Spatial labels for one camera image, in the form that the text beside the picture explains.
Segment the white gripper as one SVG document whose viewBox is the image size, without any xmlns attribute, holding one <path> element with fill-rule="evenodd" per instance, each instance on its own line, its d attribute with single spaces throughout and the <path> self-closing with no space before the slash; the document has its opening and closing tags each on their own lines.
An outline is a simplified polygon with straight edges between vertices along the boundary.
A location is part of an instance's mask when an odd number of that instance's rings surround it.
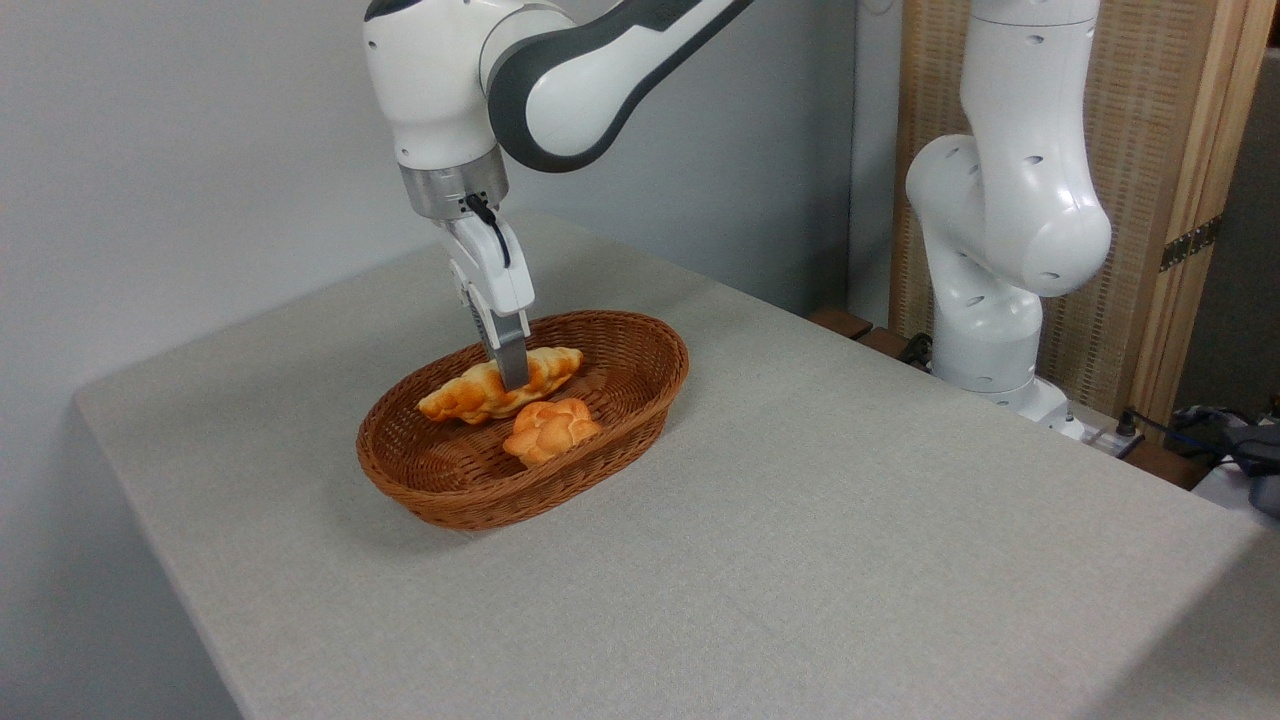
<svg viewBox="0 0 1280 720">
<path fill-rule="evenodd" d="M 530 382 L 525 311 L 535 292 L 515 229 L 500 217 L 492 224 L 476 215 L 440 222 L 439 227 L 451 236 L 445 251 L 480 345 L 490 352 L 504 389 L 524 388 Z"/>
</svg>

